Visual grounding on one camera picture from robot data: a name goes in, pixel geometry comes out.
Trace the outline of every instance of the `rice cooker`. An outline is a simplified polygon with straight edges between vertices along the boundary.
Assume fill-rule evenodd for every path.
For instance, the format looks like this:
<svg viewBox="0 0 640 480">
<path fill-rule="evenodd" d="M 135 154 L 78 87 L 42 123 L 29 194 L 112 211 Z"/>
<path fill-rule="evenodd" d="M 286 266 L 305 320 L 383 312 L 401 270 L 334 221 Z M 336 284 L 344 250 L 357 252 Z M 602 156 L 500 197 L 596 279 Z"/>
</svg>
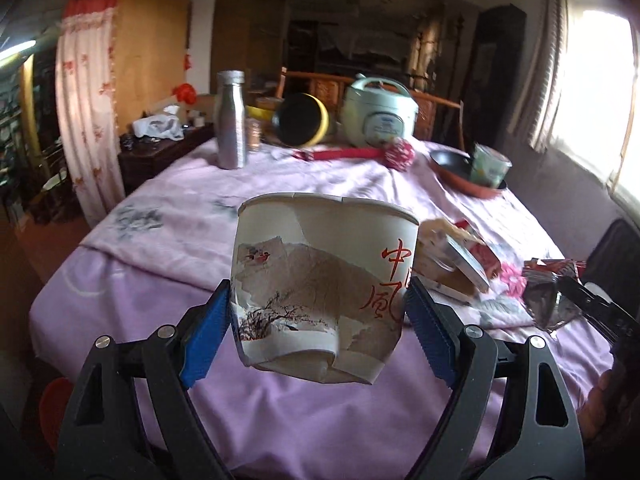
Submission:
<svg viewBox="0 0 640 480">
<path fill-rule="evenodd" d="M 391 85 L 398 92 L 367 88 L 372 83 Z M 398 81 L 360 76 L 347 88 L 340 119 L 354 146 L 381 146 L 393 137 L 411 137 L 417 115 L 418 104 Z"/>
</svg>

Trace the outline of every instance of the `bed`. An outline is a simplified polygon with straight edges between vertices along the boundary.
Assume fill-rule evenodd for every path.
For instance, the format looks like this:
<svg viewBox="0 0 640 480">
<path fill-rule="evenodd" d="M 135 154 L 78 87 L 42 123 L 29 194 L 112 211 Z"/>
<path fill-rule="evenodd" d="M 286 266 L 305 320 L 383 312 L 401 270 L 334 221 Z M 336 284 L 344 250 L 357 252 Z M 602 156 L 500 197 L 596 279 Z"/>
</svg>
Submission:
<svg viewBox="0 0 640 480">
<path fill-rule="evenodd" d="M 202 304 L 230 273 L 238 206 L 265 192 L 316 192 L 384 200 L 420 220 L 467 219 L 514 266 L 561 253 L 510 192 L 481 201 L 444 187 L 428 167 L 437 145 L 415 141 L 407 173 L 374 160 L 304 162 L 291 150 L 264 146 L 241 171 L 216 167 L 215 140 L 175 162 L 129 196 L 75 250 L 31 309 L 36 354 L 73 380 L 91 345 L 146 338 Z M 457 306 L 464 322 L 523 341 L 548 342 L 574 406 L 585 402 L 611 366 L 609 346 L 575 319 L 553 336 L 526 322 L 487 319 Z M 504 382 L 494 381 L 471 460 L 491 443 Z M 138 385 L 149 440 L 162 445 L 148 392 Z M 434 377 L 410 328 L 373 386 L 316 384 L 244 368 L 230 332 L 204 380 L 190 396 L 204 428 L 229 469 L 251 478 L 401 479 L 417 459 L 450 390 Z"/>
</svg>

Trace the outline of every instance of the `black pan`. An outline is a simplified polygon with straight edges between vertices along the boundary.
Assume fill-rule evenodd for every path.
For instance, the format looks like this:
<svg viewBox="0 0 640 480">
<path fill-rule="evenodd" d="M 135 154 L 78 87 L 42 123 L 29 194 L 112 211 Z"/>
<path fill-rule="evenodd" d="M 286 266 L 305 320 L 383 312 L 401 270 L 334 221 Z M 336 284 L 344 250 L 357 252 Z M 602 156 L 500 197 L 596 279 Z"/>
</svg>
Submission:
<svg viewBox="0 0 640 480">
<path fill-rule="evenodd" d="M 504 180 L 500 183 L 498 189 L 479 186 L 471 182 L 469 176 L 471 175 L 472 158 L 466 153 L 436 150 L 431 152 L 429 164 L 442 181 L 469 196 L 494 198 L 507 189 L 507 183 Z"/>
</svg>

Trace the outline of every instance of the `cup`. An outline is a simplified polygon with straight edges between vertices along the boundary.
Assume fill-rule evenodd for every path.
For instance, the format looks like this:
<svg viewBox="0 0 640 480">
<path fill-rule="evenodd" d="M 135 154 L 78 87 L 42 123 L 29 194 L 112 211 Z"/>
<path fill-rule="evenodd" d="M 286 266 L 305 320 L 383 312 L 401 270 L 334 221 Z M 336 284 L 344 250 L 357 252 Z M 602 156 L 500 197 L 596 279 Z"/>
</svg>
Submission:
<svg viewBox="0 0 640 480">
<path fill-rule="evenodd" d="M 398 342 L 418 220 L 377 200 L 274 193 L 238 211 L 230 307 L 242 362 L 371 384 Z"/>
<path fill-rule="evenodd" d="M 511 161 L 493 148 L 476 144 L 469 180 L 479 186 L 497 189 L 511 168 Z"/>
</svg>

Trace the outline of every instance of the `human hand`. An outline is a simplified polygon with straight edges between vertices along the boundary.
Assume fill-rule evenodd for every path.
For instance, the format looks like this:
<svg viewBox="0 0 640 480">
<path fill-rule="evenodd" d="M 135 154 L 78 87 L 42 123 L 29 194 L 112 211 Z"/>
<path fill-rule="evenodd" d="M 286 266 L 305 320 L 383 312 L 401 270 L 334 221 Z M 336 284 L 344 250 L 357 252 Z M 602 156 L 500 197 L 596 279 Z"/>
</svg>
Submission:
<svg viewBox="0 0 640 480">
<path fill-rule="evenodd" d="M 596 437 L 607 419 L 604 390 L 609 386 L 611 373 L 611 370 L 607 370 L 600 376 L 598 384 L 589 392 L 587 402 L 578 409 L 578 425 L 582 440 L 585 442 Z"/>
</svg>

